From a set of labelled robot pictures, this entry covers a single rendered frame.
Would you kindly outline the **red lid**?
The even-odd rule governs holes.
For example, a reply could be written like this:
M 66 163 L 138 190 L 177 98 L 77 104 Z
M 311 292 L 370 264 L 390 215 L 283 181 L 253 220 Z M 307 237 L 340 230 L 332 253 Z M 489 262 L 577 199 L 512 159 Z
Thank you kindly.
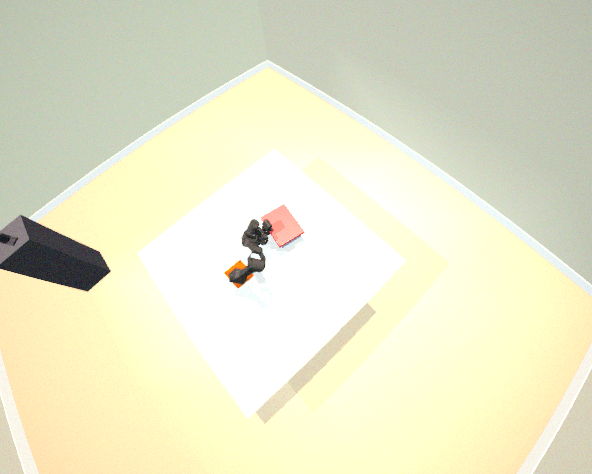
M 269 220 L 271 228 L 274 229 L 269 232 L 279 247 L 305 233 L 285 204 L 261 216 L 260 219 L 262 222 L 264 219 Z

